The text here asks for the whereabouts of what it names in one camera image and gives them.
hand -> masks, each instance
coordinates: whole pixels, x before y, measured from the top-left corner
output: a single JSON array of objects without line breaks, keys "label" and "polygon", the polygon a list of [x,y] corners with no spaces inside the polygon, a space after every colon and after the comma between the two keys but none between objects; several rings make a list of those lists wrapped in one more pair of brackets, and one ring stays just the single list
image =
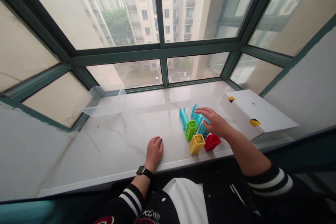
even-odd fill
[{"label": "hand", "polygon": [[223,117],[221,117],[211,108],[208,107],[197,108],[195,113],[205,116],[210,121],[209,125],[204,120],[203,126],[207,131],[216,136],[225,139],[231,132],[234,131],[234,128]]},{"label": "hand", "polygon": [[151,140],[149,140],[147,146],[146,163],[144,164],[145,167],[152,173],[154,172],[156,166],[158,165],[158,162],[161,160],[162,154],[163,154],[162,138],[159,136],[157,137],[155,136]]}]

smartwatch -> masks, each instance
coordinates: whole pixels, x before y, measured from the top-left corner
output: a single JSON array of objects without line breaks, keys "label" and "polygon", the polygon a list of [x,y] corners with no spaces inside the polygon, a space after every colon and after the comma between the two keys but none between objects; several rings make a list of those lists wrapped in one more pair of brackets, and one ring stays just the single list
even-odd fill
[{"label": "smartwatch", "polygon": [[149,170],[147,170],[147,168],[145,166],[140,166],[139,169],[136,172],[137,175],[145,175],[147,176],[149,179],[152,178],[153,173],[151,173]]}]

transparent plastic container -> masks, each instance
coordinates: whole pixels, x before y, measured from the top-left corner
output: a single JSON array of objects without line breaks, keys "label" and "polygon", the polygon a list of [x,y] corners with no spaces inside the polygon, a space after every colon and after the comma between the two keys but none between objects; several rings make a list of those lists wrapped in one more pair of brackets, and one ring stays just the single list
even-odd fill
[{"label": "transparent plastic container", "polygon": [[126,100],[124,85],[97,86],[91,88],[81,100],[79,109],[92,117],[121,113]]}]

cardboard box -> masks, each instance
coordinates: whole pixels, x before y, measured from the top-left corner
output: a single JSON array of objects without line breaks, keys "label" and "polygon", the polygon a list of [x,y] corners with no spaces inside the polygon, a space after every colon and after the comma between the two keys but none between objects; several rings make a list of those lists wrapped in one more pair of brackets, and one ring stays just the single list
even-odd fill
[{"label": "cardboard box", "polygon": [[253,142],[279,139],[289,129],[299,126],[252,90],[226,93],[220,104]]}]

marble countertop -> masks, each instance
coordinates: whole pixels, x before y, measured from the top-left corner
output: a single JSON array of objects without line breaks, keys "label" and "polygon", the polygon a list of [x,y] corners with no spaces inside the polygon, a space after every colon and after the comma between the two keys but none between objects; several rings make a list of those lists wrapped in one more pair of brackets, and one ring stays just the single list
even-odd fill
[{"label": "marble countertop", "polygon": [[[231,91],[224,81],[218,81],[127,94],[121,114],[88,119],[48,176],[39,197],[134,177],[145,162],[148,141],[154,136],[164,141],[157,171],[232,155],[229,144],[221,139],[213,151],[202,149],[191,156],[179,118],[179,108],[186,107],[190,116],[197,103],[214,109],[239,130],[219,104]],[[273,140],[256,146],[288,141]]]}]

